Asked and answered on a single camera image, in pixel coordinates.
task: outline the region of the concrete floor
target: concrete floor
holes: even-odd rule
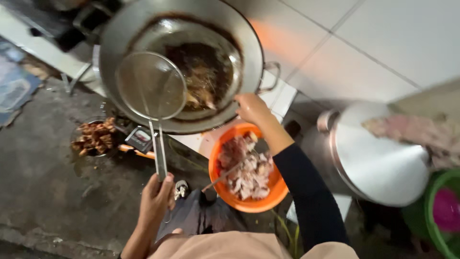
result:
[[[80,88],[68,97],[61,82],[51,80],[0,131],[0,240],[68,258],[115,258],[122,250],[155,162],[129,153],[75,156],[69,142],[76,122],[104,115],[103,102]],[[210,182],[206,158],[174,139],[166,143],[176,180],[192,189]],[[277,227],[270,212],[243,216],[250,231]]]

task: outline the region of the person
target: person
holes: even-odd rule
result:
[[[348,245],[337,203],[307,156],[257,95],[239,94],[235,100],[240,104],[236,112],[241,118],[262,131],[293,197],[306,252],[302,258],[357,258]],[[154,174],[145,186],[138,224],[120,254],[121,259],[291,258],[274,234],[264,233],[211,231],[212,234],[184,235],[182,229],[176,229],[151,245],[160,225],[164,224],[167,208],[174,206],[173,180],[174,176],[168,174],[160,186]]]

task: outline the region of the hand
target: hand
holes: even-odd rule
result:
[[[259,126],[260,121],[273,117],[270,109],[265,102],[255,94],[238,94],[235,100],[240,103],[240,108],[236,111],[247,122]]]
[[[142,190],[138,225],[150,228],[161,223],[166,209],[172,210],[174,201],[174,175],[168,173],[163,184],[158,182],[158,174],[153,174]]]

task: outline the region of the large pot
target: large pot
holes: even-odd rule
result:
[[[384,104],[355,103],[320,115],[302,149],[329,189],[387,206],[416,201],[428,182],[428,152],[419,145],[376,138],[361,123],[389,116]]]
[[[109,98],[128,117],[148,125],[148,120],[131,111],[116,85],[115,71],[130,52],[162,54],[164,44],[204,42],[219,47],[229,56],[233,79],[217,110],[181,112],[162,122],[169,134],[191,134],[216,128],[236,117],[237,93],[272,90],[278,81],[279,64],[264,63],[259,39],[251,24],[233,7],[219,0],[138,0],[120,10],[105,27],[100,49],[95,48],[95,71],[100,73]],[[264,68],[277,68],[273,87],[259,89]]]

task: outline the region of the orange plastic bowl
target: orange plastic bowl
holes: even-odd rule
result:
[[[220,176],[220,169],[218,167],[217,157],[220,153],[222,145],[235,137],[236,135],[243,135],[249,131],[255,133],[258,138],[263,138],[262,133],[257,128],[257,126],[250,123],[238,124],[235,127],[229,129],[225,132],[214,144],[211,156],[209,158],[209,177],[213,182]],[[249,213],[258,213],[267,211],[276,205],[278,205],[284,197],[288,194],[288,187],[284,182],[281,174],[276,167],[274,166],[273,172],[270,173],[268,187],[270,188],[270,194],[267,197],[261,200],[246,199],[239,200],[235,195],[233,195],[227,188],[225,181],[220,181],[214,185],[214,189],[219,194],[219,196],[230,206],[242,212]]]

